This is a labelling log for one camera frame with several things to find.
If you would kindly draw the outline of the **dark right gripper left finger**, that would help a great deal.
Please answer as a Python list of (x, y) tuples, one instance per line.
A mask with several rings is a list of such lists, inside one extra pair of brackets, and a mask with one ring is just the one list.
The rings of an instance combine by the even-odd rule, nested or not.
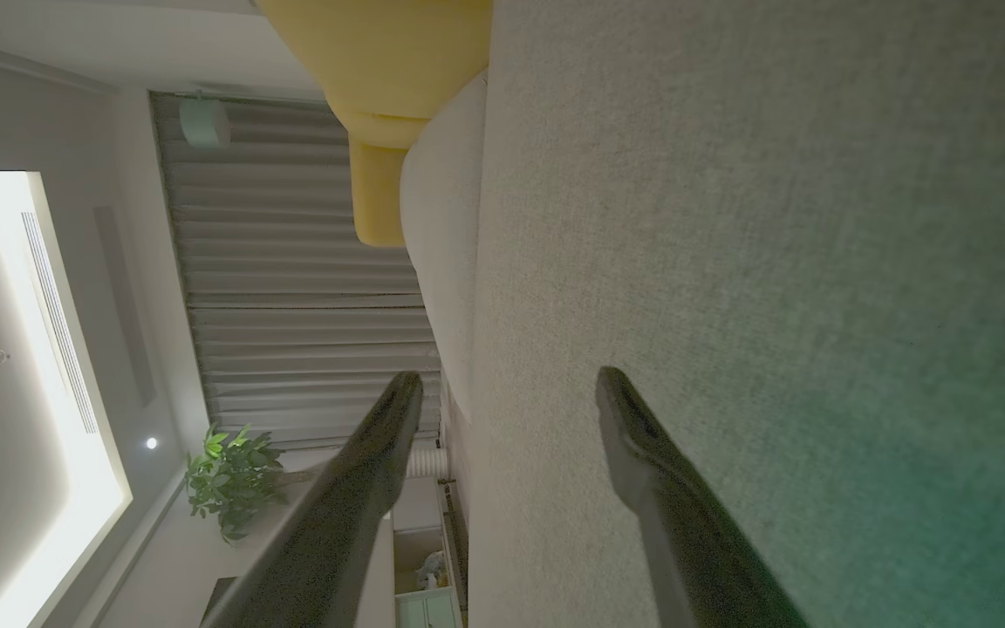
[(352, 437), (224, 591), (206, 627), (351, 627), (380, 521), (398, 501), (423, 382), (391, 378)]

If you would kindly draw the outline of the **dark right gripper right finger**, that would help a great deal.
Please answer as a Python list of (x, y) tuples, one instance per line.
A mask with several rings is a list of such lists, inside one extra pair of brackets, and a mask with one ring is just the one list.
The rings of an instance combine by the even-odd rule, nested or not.
[(665, 627), (804, 627), (805, 617), (618, 367), (598, 371), (614, 492), (634, 513)]

